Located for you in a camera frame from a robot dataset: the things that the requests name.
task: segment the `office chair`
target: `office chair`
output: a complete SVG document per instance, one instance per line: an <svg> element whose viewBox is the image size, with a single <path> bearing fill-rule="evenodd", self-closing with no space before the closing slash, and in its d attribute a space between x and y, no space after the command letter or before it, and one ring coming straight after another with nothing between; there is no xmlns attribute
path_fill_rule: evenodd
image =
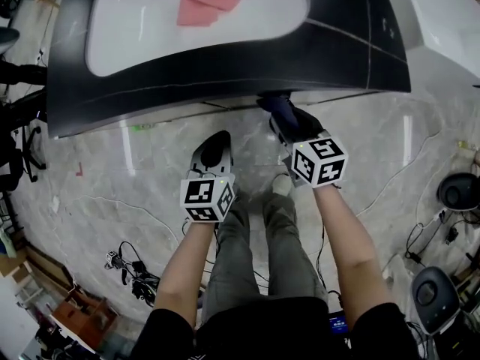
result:
<svg viewBox="0 0 480 360"><path fill-rule="evenodd" d="M1 157L0 157L0 167L3 167L6 164L10 166L10 173L7 175L0 175L0 191L15 191L18 187L18 183L23 175L23 163L25 162L25 172L27 172L28 177L32 183L35 183L38 180L36 175L32 174L32 168L30 164L33 164L39 170L45 170L47 165L44 163L39 163L32 156L32 143L35 134L41 132L40 127L36 127L32 130L29 138L26 138L25 127L22 129L22 144L23 150L19 150L15 146L15 140L9 133L2 133L0 135L0 145Z"/></svg>
<svg viewBox="0 0 480 360"><path fill-rule="evenodd" d="M22 151L15 148L15 140L9 134L0 136L2 145L0 167L6 164L10 165L10 173L0 175L0 191L15 191L18 187L20 178L23 175L23 156Z"/></svg>

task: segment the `leg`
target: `leg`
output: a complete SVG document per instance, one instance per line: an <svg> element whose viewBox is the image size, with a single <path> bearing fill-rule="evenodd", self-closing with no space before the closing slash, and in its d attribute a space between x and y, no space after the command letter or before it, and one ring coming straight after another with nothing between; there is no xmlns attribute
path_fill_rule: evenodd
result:
<svg viewBox="0 0 480 360"><path fill-rule="evenodd" d="M249 247L248 213L238 199L218 230L220 251L205 293L202 321L263 297L257 286Z"/></svg>
<svg viewBox="0 0 480 360"><path fill-rule="evenodd" d="M327 302L328 293L300 243L293 200L271 193L264 204L263 218L269 251L268 294L281 298L310 296Z"/></svg>

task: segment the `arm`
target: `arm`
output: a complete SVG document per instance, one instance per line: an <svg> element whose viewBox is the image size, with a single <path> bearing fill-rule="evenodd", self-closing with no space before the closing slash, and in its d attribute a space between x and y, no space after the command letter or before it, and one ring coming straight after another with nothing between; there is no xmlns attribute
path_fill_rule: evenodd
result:
<svg viewBox="0 0 480 360"><path fill-rule="evenodd" d="M332 185L313 190L338 270L346 321L350 329L361 315L393 302L382 278L374 243L360 220Z"/></svg>
<svg viewBox="0 0 480 360"><path fill-rule="evenodd" d="M197 299L214 224L192 223L163 271L154 309L176 312L194 327Z"/></svg>

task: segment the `gray floor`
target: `gray floor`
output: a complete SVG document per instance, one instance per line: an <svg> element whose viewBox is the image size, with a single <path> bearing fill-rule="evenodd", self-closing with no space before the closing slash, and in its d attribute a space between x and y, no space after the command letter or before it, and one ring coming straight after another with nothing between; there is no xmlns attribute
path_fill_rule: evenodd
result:
<svg viewBox="0 0 480 360"><path fill-rule="evenodd" d="M35 62L38 48L47 50L56 12L43 38L49 16L48 6L31 2L22 6L14 24L22 37L8 60ZM48 62L48 52L43 59ZM17 85L11 98L21 97L28 88ZM454 170L470 170L473 152L459 149L458 141L480 146L479 97L432 94L419 100L411 94L385 93L313 104L331 95L296 94L294 101L318 117L349 151L341 192L370 232L384 265L393 254L403 254L416 222L428 223L442 208L435 198L442 178ZM104 269L105 255L128 240L148 269L161 275L183 237L179 187L191 154L207 137L226 129L232 134L237 183L252 199L254 267L268 277L265 230L255 199L285 170L284 151L269 130L268 115L250 107L252 99L221 103L235 110L199 104L198 111L189 112L189 107L180 107L169 113L170 119L178 118L171 122L158 124L162 120L158 112L141 116L137 123L132 120L59 140L48 139L47 126L41 124L43 133L36 148L48 170L39 172L35 184L24 175L13 193L28 239L63 262L87 290L107 297L118 312L145 321L149 308L122 285L119 272ZM179 118L184 113L191 117ZM135 124L152 126L128 126ZM321 220L311 190L299 188L295 202L301 241L315 263ZM446 247L441 244L443 238L439 235L439 244L426 253L424 261L454 271L464 249L456 244L466 243L459 239ZM449 253L449 260L444 260L445 252L456 252L456 256ZM212 242L209 259L214 258ZM336 290L337 272L328 243L321 264L328 289ZM338 309L335 298L331 309Z"/></svg>

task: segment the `black object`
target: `black object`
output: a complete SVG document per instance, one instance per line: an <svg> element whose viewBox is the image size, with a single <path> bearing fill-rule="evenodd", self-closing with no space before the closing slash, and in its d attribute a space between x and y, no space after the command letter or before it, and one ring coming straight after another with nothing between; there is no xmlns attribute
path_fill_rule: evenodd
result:
<svg viewBox="0 0 480 360"><path fill-rule="evenodd" d="M454 242L458 237L458 231L457 231L457 228L455 228L454 226L452 228L450 228L450 230L448 231L448 235L445 239L445 243L447 245L450 245L450 243Z"/></svg>
<svg viewBox="0 0 480 360"><path fill-rule="evenodd" d="M437 191L439 201L452 211L471 211L480 203L479 178L472 173L445 177Z"/></svg>
<svg viewBox="0 0 480 360"><path fill-rule="evenodd" d="M167 104L273 91L410 92L389 0L309 2L306 20L284 36L192 49L100 77L85 55L95 0L62 0L49 55L49 135L78 134Z"/></svg>
<svg viewBox="0 0 480 360"><path fill-rule="evenodd" d="M47 122L47 90L32 92L14 103L0 106L0 128L14 131L25 127L33 120Z"/></svg>
<svg viewBox="0 0 480 360"><path fill-rule="evenodd" d="M36 175L32 174L32 168L30 167L30 164L32 164L35 168L38 170L46 170L47 165L45 163L39 163L37 160L32 155L32 143L33 139L35 137L35 134L40 134L41 133L41 128L40 127L35 127L33 130L31 130L30 136L28 139L26 138L26 132L25 128L22 128L22 156L23 160L25 161L25 169L27 171L28 177L30 178L30 181L32 183L35 183L38 180L38 177Z"/></svg>
<svg viewBox="0 0 480 360"><path fill-rule="evenodd" d="M122 257L122 245L129 244L138 258L137 261L127 262ZM139 299L144 300L149 307L153 307L155 303L155 296L157 295L158 284L160 278L147 271L145 263L140 259L137 250L128 241L123 241L118 247L118 253L111 251L107 254L107 263L105 269L119 269L121 270L121 282L123 285L128 285L127 276L131 276L132 293Z"/></svg>
<svg viewBox="0 0 480 360"><path fill-rule="evenodd" d="M7 9L5 5L7 2L5 0L0 0L0 16L2 16L2 11ZM14 28L5 28L5 27L0 27L0 54L4 54L7 52L19 39L20 37L20 32L18 32ZM2 76L3 72L2 69L0 68L0 76Z"/></svg>
<svg viewBox="0 0 480 360"><path fill-rule="evenodd" d="M471 360L479 357L480 334L476 330L475 322L464 312L460 312L453 324L443 333L436 334L433 339L436 353L441 360Z"/></svg>
<svg viewBox="0 0 480 360"><path fill-rule="evenodd" d="M15 140L9 133L0 135L0 141L0 167L6 164L9 164L10 167L9 174L0 175L0 191L15 191L23 175L22 151L15 148Z"/></svg>
<svg viewBox="0 0 480 360"><path fill-rule="evenodd" d="M22 129L22 151L15 148L15 141L8 130L4 130L2 133L0 133L0 167L4 166L5 164L9 164L10 167L9 174L0 175L0 191L11 192L17 189L20 178L23 175L24 162L26 172L28 173L28 177L32 183L36 182L38 177L32 174L32 168L30 167L30 164L33 164L39 170L45 170L47 168L44 163L39 163L37 160L35 160L31 151L35 134L39 134L40 132L41 128L36 127L31 132L29 138L26 139L25 128Z"/></svg>
<svg viewBox="0 0 480 360"><path fill-rule="evenodd" d="M209 137L198 149L203 149L200 161L206 169L216 167L221 163L225 149L230 149L231 136L222 130Z"/></svg>
<svg viewBox="0 0 480 360"><path fill-rule="evenodd" d="M45 86L47 84L47 67L41 65L15 65L6 61L0 61L0 83L14 85L18 83Z"/></svg>
<svg viewBox="0 0 480 360"><path fill-rule="evenodd" d="M412 282L412 297L425 332L435 335L460 311L457 290L449 276L437 267L428 267Z"/></svg>

